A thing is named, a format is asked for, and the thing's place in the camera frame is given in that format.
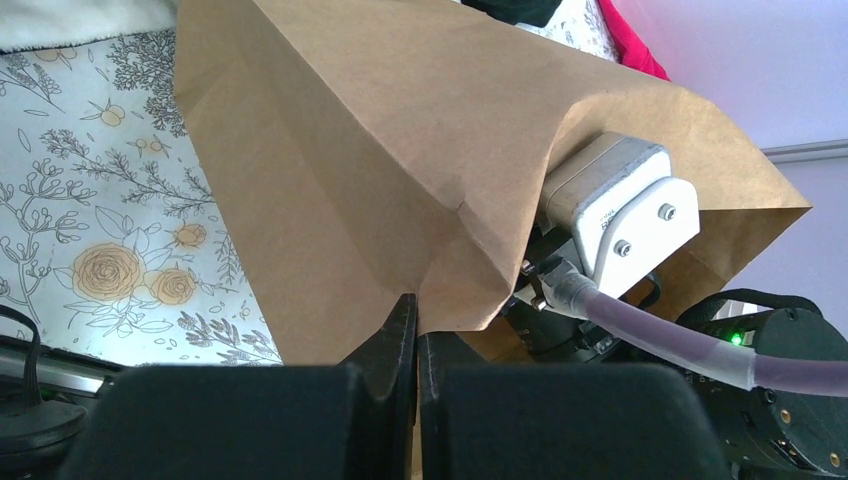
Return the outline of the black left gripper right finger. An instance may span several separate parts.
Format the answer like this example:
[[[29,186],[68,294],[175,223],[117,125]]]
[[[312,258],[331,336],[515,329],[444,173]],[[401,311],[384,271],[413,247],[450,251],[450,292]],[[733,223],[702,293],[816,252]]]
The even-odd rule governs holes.
[[[725,479],[692,387],[655,364],[495,364],[418,340],[427,479]]]

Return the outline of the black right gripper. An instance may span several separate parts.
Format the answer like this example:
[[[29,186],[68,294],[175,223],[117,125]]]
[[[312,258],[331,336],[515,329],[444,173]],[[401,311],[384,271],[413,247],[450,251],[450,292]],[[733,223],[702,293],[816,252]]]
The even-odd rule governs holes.
[[[512,296],[501,309],[531,358],[541,363],[632,361],[634,353],[629,344],[587,320],[561,314],[544,302],[538,274],[558,260],[567,260],[583,271],[567,230],[533,226]]]

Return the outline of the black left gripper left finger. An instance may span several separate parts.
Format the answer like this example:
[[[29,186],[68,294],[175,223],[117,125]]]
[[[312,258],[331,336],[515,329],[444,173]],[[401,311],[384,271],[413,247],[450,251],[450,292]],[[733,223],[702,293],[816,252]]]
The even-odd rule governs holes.
[[[342,362],[122,374],[62,479],[408,479],[417,299]]]

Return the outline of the brown paper bag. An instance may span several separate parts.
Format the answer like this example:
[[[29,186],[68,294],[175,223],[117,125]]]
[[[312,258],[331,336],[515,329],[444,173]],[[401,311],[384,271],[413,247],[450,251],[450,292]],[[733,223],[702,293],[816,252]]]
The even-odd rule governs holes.
[[[606,131],[661,144],[700,233],[659,270],[673,320],[809,209],[710,101],[452,1],[183,1],[174,94],[282,360],[335,364],[398,298],[485,332],[545,175]]]

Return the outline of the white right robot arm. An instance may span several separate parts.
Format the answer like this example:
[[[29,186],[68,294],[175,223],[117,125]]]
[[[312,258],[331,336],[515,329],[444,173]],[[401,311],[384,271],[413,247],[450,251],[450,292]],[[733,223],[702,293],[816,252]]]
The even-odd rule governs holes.
[[[529,258],[502,312],[529,355],[543,363],[659,363],[586,321],[532,301],[534,268],[572,256],[571,235],[533,226]],[[733,289],[710,295],[678,324],[762,355],[844,361],[847,341],[812,301],[793,295]],[[683,370],[723,443],[736,479],[844,479],[847,476],[847,401],[758,386],[744,390]]]

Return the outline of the red cloth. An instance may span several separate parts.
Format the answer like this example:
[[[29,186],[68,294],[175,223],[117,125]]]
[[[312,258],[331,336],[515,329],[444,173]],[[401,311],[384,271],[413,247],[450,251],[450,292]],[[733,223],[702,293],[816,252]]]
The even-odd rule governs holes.
[[[648,46],[623,18],[611,0],[597,1],[605,25],[620,56],[621,64],[647,75],[670,82],[666,70]]]

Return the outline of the floral patterned table mat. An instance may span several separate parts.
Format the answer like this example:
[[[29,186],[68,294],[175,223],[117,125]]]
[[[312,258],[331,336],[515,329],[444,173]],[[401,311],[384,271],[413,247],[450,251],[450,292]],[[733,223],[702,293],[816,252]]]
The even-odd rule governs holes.
[[[127,366],[277,364],[173,98],[172,31],[1,58],[1,301]]]

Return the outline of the black white checkered blanket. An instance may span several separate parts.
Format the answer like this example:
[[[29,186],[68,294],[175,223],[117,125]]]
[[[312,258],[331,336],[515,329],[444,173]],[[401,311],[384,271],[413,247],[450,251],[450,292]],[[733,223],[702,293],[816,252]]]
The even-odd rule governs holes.
[[[76,46],[171,29],[172,0],[1,0],[1,51]]]

